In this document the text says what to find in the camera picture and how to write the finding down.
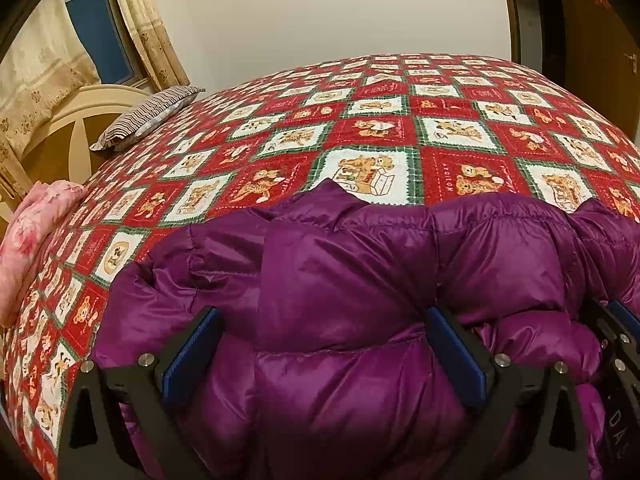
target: door handle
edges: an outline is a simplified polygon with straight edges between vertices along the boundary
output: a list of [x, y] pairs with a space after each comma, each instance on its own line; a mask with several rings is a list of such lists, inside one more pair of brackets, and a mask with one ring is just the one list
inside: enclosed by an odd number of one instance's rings
[[634, 75], [638, 74], [638, 56], [636, 54], [625, 54], [631, 61], [634, 62]]

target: striped pillow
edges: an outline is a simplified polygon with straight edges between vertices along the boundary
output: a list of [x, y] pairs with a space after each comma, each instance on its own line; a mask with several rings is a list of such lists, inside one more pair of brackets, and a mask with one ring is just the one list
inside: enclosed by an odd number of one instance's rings
[[199, 94], [206, 91], [195, 86], [172, 86], [153, 94], [141, 105], [124, 112], [102, 133], [89, 149], [98, 152], [117, 146], [126, 140], [126, 146], [135, 144], [148, 136], [160, 124], [177, 114]]

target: white wall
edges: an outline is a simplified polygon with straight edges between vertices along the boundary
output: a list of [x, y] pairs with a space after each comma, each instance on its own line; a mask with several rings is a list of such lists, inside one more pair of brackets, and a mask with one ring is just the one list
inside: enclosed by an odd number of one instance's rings
[[506, 0], [156, 0], [194, 84], [208, 91], [385, 52], [511, 57]]

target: blue window pane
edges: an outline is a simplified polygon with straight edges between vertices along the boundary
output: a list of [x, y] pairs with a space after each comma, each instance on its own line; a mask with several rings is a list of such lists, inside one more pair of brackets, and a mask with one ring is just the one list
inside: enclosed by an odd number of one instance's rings
[[71, 22], [103, 83], [123, 83], [134, 76], [116, 29], [108, 0], [71, 0]]

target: window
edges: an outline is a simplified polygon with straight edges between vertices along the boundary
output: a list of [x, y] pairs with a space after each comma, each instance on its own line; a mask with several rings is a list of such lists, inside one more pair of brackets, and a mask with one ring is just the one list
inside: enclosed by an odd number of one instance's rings
[[65, 0], [78, 38], [104, 84], [138, 86], [145, 79], [116, 0]]

